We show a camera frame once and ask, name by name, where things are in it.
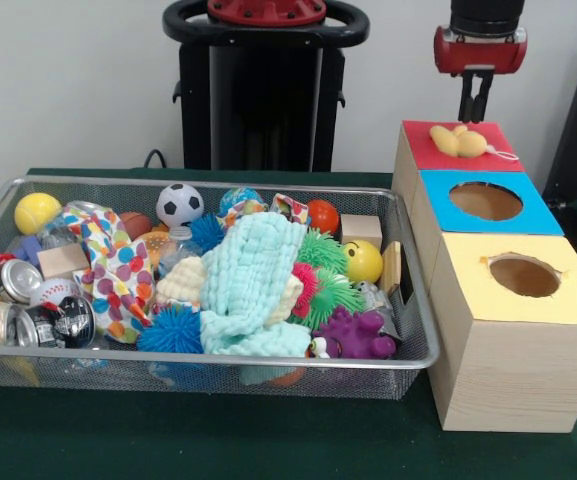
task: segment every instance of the blue washcloth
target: blue washcloth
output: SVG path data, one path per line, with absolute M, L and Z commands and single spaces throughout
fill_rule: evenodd
M 310 334 L 286 322 L 269 327 L 292 272 L 306 226 L 278 213 L 239 219 L 206 253 L 201 290 L 201 344 L 209 354 L 303 357 Z

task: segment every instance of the green table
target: green table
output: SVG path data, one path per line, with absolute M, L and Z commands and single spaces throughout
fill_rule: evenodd
M 32 170 L 390 186 L 385 174 Z M 577 478 L 571 435 L 442 432 L 428 377 L 402 402 L 0 388 L 1 478 Z

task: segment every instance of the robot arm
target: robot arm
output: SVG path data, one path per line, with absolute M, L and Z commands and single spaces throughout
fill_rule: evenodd
M 484 119 L 495 75 L 515 73 L 526 55 L 526 30 L 519 27 L 525 0 L 451 0 L 449 26 L 435 32 L 435 64 L 441 73 L 461 76 L 459 121 Z M 481 78 L 472 97 L 473 77 Z

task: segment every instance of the steering handle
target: steering handle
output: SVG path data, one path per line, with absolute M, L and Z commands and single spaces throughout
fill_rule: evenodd
M 368 38 L 370 20 L 360 9 L 344 2 L 328 0 L 326 18 L 344 25 L 315 24 L 300 27 L 263 28 L 219 22 L 195 23 L 189 19 L 207 14 L 206 0 L 180 0 L 164 11 L 164 32 L 185 44 L 208 46 L 275 45 L 310 48 L 346 48 Z

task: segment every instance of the metal basket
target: metal basket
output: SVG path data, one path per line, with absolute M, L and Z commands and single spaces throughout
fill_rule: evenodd
M 13 212 L 17 202 L 32 192 L 45 192 L 63 204 L 87 200 L 117 212 L 148 210 L 170 182 L 103 178 L 27 176 L 0 190 L 0 252 L 17 240 Z M 193 182 L 206 211 L 217 211 L 221 196 L 240 185 Z M 432 312 L 421 277 L 419 258 L 410 224 L 399 197 L 389 191 L 283 185 L 252 185 L 271 202 L 282 192 L 301 202 L 323 198 L 340 213 L 377 215 L 384 245 L 402 243 L 412 294 L 404 301 L 400 290 L 391 297 L 396 326 L 403 343 L 392 360 L 241 357 L 189 355 L 127 350 L 69 350 L 0 347 L 0 386 L 36 386 L 97 390 L 187 391 L 318 397 L 400 399 L 420 369 L 437 358 L 439 347 Z M 245 369 L 303 369 L 303 377 L 290 387 L 265 383 L 245 386 Z

